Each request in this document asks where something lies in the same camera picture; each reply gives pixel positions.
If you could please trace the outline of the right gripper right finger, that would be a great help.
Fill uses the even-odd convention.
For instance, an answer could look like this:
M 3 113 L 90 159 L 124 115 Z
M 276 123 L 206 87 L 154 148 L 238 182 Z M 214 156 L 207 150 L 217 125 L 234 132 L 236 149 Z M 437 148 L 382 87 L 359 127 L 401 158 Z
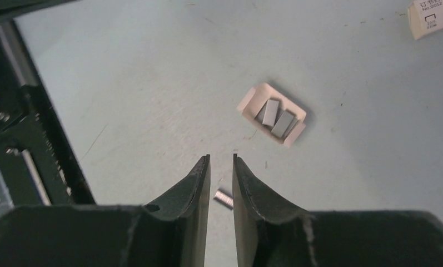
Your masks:
M 239 266 L 443 266 L 443 223 L 416 210 L 308 211 L 233 157 Z

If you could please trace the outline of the white staple box barcode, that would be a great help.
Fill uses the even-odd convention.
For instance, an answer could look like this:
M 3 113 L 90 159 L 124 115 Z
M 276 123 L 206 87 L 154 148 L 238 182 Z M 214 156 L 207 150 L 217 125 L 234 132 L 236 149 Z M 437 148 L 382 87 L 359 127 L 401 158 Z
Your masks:
M 251 88 L 237 109 L 255 128 L 286 147 L 306 127 L 307 112 L 268 83 Z

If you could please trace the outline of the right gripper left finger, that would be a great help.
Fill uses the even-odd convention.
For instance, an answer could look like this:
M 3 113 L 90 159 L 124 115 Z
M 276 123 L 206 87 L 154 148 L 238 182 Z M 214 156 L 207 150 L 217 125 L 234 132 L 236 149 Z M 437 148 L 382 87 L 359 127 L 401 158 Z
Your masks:
M 203 266 L 210 156 L 146 205 L 20 206 L 0 219 L 0 266 Z

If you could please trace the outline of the small white staple box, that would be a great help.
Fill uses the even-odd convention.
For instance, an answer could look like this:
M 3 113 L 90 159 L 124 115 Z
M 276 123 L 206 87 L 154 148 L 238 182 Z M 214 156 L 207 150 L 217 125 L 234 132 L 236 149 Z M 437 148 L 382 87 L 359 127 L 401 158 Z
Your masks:
M 414 40 L 443 30 L 443 0 L 415 0 L 407 7 Z

